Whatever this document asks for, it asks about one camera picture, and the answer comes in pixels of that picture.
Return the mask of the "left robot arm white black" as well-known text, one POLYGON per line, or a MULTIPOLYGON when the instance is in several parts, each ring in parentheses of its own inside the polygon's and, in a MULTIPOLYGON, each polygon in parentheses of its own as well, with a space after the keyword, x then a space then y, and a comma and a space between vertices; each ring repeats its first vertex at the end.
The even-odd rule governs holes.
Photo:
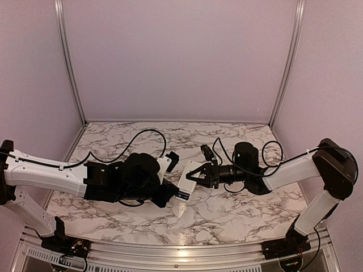
POLYGON ((102 202, 150 200, 160 208, 179 188, 164 179, 179 162, 170 152, 158 158, 132 153, 125 161, 109 164, 85 161, 67 164, 28 156, 14 149, 12 140, 1 144, 1 205, 17 213, 41 239, 41 246, 64 255, 85 257, 90 241, 68 236, 64 222, 48 214, 24 187, 57 190, 102 202))

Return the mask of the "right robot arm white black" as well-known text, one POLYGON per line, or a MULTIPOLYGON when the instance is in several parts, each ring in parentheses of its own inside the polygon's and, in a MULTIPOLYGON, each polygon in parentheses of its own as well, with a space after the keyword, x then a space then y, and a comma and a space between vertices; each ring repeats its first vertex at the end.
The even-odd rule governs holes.
POLYGON ((329 138, 320 141, 312 150, 297 155, 278 165, 259 165, 259 150, 248 142, 238 142, 228 165, 219 165, 213 150, 201 146, 207 162, 194 169, 186 169, 183 177, 196 184, 215 188, 219 184, 243 182, 244 189, 262 196, 272 191, 312 177, 320 177, 323 189, 306 210, 300 213, 282 239, 262 243, 266 259, 302 253, 311 248, 308 235, 327 219, 338 204, 348 198, 358 179, 358 164, 352 153, 329 138))

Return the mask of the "white remote control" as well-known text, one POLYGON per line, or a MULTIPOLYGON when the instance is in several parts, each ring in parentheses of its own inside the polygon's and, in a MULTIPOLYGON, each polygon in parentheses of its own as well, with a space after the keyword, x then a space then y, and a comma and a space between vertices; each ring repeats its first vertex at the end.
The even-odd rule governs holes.
POLYGON ((182 198, 179 193, 175 195, 175 198, 185 202, 185 203, 189 203, 192 197, 192 193, 194 192, 194 189, 196 187, 196 183, 194 181, 189 181, 186 178, 186 174, 188 172, 190 172, 191 170, 196 169, 197 167, 201 166, 202 164, 196 161, 187 161, 183 173, 181 174, 181 177, 179 179, 179 183, 178 183, 178 188, 179 188, 179 193, 183 192, 183 193, 188 193, 190 194, 190 197, 185 199, 182 198))

